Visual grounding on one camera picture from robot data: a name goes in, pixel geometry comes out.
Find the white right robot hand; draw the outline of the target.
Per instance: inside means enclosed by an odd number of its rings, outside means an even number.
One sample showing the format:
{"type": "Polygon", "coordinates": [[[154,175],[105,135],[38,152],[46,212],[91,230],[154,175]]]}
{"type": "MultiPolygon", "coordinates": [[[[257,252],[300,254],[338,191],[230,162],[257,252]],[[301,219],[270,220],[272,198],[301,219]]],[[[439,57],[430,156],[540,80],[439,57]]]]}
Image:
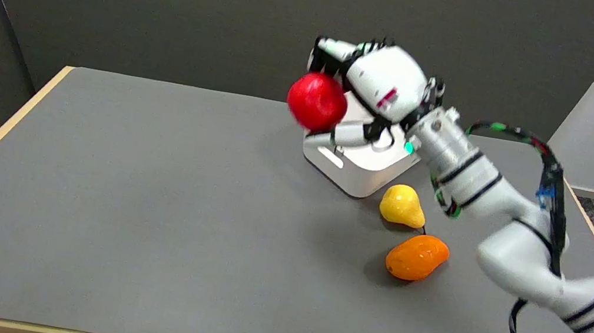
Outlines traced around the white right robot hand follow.
{"type": "Polygon", "coordinates": [[[443,105],[444,80],[425,76],[410,54],[386,39],[354,45],[318,36],[308,71],[332,76],[373,120],[309,128],[304,137],[306,146],[373,145],[384,130],[399,125],[406,133],[422,116],[443,105]]]}

